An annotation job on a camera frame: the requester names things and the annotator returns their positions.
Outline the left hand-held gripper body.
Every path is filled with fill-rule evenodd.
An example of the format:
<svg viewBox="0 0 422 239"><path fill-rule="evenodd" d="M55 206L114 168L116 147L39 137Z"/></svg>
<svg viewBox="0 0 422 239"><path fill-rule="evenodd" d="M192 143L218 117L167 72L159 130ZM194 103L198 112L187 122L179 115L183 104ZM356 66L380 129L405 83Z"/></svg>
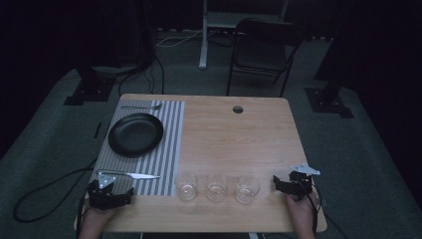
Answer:
<svg viewBox="0 0 422 239"><path fill-rule="evenodd" d="M115 177L103 173L88 186L90 206L99 210L108 210L123 206L123 198L112 193Z"/></svg>

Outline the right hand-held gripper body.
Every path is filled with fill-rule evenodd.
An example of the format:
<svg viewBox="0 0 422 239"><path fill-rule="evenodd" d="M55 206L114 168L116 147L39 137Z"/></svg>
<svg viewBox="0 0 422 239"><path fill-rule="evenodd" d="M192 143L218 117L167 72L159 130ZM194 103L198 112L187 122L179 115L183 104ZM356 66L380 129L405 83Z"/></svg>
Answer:
<svg viewBox="0 0 422 239"><path fill-rule="evenodd" d="M301 201L313 192L313 177L320 175L320 171L310 167L307 163L291 166L289 174L294 191L291 192L295 201Z"/></svg>

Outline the person's left hand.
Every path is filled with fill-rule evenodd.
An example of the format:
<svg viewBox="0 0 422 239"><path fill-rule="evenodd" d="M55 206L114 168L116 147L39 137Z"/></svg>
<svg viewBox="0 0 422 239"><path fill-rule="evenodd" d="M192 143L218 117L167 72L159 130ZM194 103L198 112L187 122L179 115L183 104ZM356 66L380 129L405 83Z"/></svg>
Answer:
<svg viewBox="0 0 422 239"><path fill-rule="evenodd" d="M86 203L78 239L99 239L116 213L117 209L99 210Z"/></svg>

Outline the person's right hand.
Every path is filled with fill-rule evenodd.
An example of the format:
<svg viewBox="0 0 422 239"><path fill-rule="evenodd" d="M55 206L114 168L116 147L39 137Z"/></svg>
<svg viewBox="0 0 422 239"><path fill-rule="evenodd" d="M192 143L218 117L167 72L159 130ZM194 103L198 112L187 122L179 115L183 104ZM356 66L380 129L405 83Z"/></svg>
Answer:
<svg viewBox="0 0 422 239"><path fill-rule="evenodd" d="M300 239L315 239L314 207L308 198L296 202L290 194L285 195L290 218Z"/></svg>

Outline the silver knife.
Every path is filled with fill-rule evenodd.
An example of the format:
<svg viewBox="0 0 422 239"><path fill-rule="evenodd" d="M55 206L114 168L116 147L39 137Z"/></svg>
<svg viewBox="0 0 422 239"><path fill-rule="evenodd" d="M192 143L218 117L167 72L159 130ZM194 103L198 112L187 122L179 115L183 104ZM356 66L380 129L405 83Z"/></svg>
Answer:
<svg viewBox="0 0 422 239"><path fill-rule="evenodd" d="M107 175L124 175L131 177L132 179L157 179L160 178L159 175L152 175L152 174L142 174L142 173L135 173L135 172L125 172L125 171L118 171L118 170L107 170L107 169L99 169L96 171L97 174L107 174Z"/></svg>

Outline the clear drinking glass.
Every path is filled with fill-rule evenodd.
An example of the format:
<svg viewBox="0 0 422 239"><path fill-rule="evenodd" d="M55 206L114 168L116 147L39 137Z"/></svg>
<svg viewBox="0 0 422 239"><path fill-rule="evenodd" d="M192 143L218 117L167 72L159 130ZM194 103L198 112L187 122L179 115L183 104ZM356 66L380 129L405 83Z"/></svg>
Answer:
<svg viewBox="0 0 422 239"><path fill-rule="evenodd" d="M190 201L197 195L197 176L193 173L179 173L175 178L177 196Z"/></svg>
<svg viewBox="0 0 422 239"><path fill-rule="evenodd" d="M236 183L236 199L243 204L250 204L261 190L258 178L251 175L244 175L238 178Z"/></svg>
<svg viewBox="0 0 422 239"><path fill-rule="evenodd" d="M225 175L209 175L206 180L206 195L213 202L219 202L226 196L228 179Z"/></svg>

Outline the grey striped placemat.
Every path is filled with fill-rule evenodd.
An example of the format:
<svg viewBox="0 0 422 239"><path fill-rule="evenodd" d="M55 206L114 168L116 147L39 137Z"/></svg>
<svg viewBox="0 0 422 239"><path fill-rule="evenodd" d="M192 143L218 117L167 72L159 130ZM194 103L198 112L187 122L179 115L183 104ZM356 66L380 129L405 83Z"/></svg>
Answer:
<svg viewBox="0 0 422 239"><path fill-rule="evenodd" d="M163 104L157 111L123 110L121 106L149 107ZM157 117L163 124L163 138L158 146L139 157L125 157L115 153L108 145L108 134L100 151L91 180L97 179L99 169L118 170L159 175L157 179L132 179L115 175L112 192L126 193L134 187L135 195L170 196L174 194L173 181L178 172L179 152L182 139L185 102L166 100L120 100L107 131L123 117L136 113L146 113Z"/></svg>

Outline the black plate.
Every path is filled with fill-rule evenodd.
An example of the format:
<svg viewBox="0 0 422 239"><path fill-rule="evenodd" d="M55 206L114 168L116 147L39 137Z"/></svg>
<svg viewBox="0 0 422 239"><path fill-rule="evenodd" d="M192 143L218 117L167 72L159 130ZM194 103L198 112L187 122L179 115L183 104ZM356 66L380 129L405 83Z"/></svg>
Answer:
<svg viewBox="0 0 422 239"><path fill-rule="evenodd" d="M131 114L111 127L108 145L119 155L138 157L159 145L163 131L163 124L157 117L145 113Z"/></svg>

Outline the silver fork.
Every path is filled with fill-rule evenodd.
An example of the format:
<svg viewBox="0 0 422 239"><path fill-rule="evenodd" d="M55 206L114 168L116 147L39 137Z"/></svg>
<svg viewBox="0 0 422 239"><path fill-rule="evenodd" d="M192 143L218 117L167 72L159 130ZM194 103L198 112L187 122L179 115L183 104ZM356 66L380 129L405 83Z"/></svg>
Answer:
<svg viewBox="0 0 422 239"><path fill-rule="evenodd" d="M158 104L155 106L149 106L149 107L137 107L137 106L121 106L120 108L123 110L152 110L157 111L162 108L163 104Z"/></svg>

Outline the black stand base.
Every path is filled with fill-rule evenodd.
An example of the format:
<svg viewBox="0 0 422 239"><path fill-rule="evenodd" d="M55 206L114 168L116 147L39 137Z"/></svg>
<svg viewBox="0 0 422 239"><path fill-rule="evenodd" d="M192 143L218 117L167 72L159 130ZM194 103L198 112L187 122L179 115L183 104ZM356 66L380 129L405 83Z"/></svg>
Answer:
<svg viewBox="0 0 422 239"><path fill-rule="evenodd" d="M337 114L343 119L353 119L353 114L338 93L328 93L324 89L305 88L309 103L314 113Z"/></svg>
<svg viewBox="0 0 422 239"><path fill-rule="evenodd" d="M85 102L106 102L115 78L102 77L89 66L77 67L81 80L71 96L65 99L65 106L82 106Z"/></svg>

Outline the black folding chair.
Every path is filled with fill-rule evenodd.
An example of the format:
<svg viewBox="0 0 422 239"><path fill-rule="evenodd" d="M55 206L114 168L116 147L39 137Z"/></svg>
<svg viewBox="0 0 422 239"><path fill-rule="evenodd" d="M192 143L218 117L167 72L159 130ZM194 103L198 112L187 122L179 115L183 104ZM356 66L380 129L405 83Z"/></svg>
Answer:
<svg viewBox="0 0 422 239"><path fill-rule="evenodd" d="M305 30L295 23L255 18L240 21L233 32L233 50L226 95L230 95L233 73L275 75L275 84L284 76L279 97L284 95L295 54L305 39Z"/></svg>

